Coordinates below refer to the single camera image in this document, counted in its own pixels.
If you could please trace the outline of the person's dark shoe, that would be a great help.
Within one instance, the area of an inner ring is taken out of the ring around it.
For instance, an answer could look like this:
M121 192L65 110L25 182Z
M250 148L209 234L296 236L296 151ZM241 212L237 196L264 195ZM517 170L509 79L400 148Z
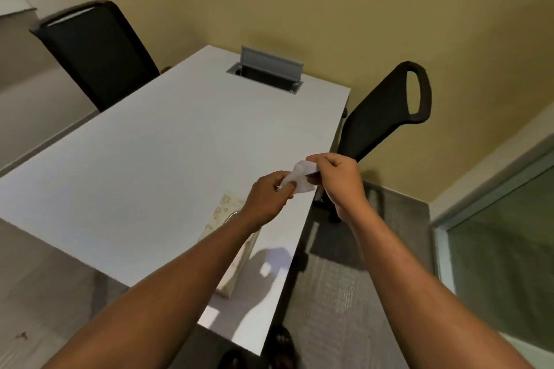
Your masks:
M293 338L283 325L274 325L268 332L265 355L270 369L298 369Z

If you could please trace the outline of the black mesh office chair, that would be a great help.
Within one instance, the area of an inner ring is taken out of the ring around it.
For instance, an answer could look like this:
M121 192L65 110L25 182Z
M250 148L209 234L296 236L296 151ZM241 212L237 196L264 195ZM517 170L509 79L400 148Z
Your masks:
M112 1L82 3L39 20L36 36L99 112L171 69L159 70Z

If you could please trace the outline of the person's right forearm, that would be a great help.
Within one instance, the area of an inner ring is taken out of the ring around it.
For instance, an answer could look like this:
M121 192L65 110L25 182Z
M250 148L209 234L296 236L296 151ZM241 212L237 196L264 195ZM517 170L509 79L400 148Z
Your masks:
M368 203L346 207L343 217L412 369L533 369L419 263Z

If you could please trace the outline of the white tissue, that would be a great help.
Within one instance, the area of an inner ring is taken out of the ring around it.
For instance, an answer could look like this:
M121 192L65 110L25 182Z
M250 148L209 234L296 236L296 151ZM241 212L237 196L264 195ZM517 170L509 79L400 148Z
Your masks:
M306 160L299 161L290 174L282 180L278 191L292 182L296 184L293 195L315 191L316 185L309 182L308 176L316 174L318 171L317 163Z

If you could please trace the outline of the person's left forearm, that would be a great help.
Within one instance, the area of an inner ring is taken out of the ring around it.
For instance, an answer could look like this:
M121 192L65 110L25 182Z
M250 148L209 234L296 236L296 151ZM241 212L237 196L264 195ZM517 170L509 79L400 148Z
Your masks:
M239 216L220 227L103 309L43 369L166 368L233 259L225 239L247 233Z

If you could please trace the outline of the person's left hand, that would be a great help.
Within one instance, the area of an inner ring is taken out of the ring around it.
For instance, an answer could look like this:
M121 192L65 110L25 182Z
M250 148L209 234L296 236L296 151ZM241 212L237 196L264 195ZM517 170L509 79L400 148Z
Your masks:
M277 190L290 171L275 171L260 177L252 186L239 212L239 221L249 234L271 222L294 195L280 195Z

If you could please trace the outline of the person's right hand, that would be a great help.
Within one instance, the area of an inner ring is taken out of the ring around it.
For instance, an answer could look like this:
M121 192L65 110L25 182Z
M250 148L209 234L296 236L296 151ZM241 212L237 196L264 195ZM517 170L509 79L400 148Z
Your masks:
M369 208L357 162L336 153L306 157L317 163L323 178L323 188L334 204L338 217L350 224L359 213Z

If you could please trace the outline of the glass door with frame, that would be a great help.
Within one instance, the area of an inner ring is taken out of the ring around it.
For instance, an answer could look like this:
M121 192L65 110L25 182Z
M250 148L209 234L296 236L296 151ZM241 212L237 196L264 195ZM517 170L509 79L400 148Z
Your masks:
M441 282L524 355L554 359L554 148L434 238Z

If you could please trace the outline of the white table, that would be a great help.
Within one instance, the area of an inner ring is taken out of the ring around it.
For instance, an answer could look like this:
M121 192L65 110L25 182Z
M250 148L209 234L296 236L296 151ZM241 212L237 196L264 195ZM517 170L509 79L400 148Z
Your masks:
M327 152L350 88L289 93L205 46L0 177L0 367L39 368L194 246L227 192Z

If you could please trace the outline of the floral tissue box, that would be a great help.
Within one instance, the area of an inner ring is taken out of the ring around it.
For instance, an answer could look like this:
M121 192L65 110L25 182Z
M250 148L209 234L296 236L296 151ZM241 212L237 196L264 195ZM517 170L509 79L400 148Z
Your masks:
M220 227L229 226L229 223L236 220L241 214L245 202L245 198L242 198L231 191L225 192L209 221L199 234L197 242L199 243L205 238L211 238L212 233L219 232ZM225 251L234 251L234 255L232 261L230 261L227 266L225 273L218 282L215 290L215 293L218 296L226 299L232 297L239 275L250 258L260 231L261 226L257 226L256 231L251 228L247 235L241 234L238 240L225 239Z

